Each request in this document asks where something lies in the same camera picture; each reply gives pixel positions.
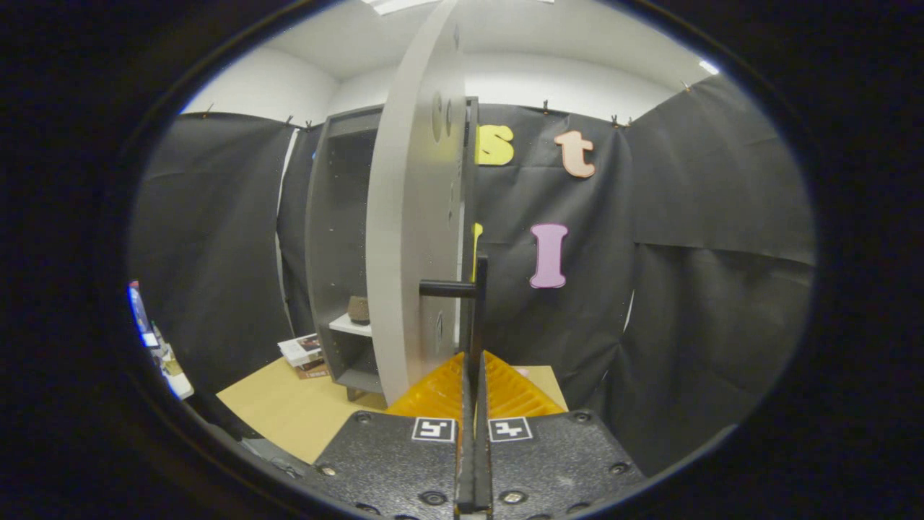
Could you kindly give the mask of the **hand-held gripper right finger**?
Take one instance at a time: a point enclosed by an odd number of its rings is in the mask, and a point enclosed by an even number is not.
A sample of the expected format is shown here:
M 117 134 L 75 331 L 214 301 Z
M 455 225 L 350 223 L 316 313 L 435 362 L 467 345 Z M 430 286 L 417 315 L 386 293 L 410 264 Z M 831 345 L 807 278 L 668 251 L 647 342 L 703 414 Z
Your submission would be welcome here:
M 479 364 L 474 510 L 565 519 L 619 501 L 646 474 L 590 410 L 567 411 L 490 352 Z

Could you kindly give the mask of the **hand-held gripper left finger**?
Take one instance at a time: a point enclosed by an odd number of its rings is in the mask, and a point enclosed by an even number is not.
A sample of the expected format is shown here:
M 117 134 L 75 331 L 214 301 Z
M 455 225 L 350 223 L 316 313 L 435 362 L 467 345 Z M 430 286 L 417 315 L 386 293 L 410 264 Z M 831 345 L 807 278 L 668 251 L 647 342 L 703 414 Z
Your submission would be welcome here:
M 458 519 L 475 506 L 473 408 L 456 353 L 384 412 L 343 422 L 311 467 L 311 486 L 387 519 Z

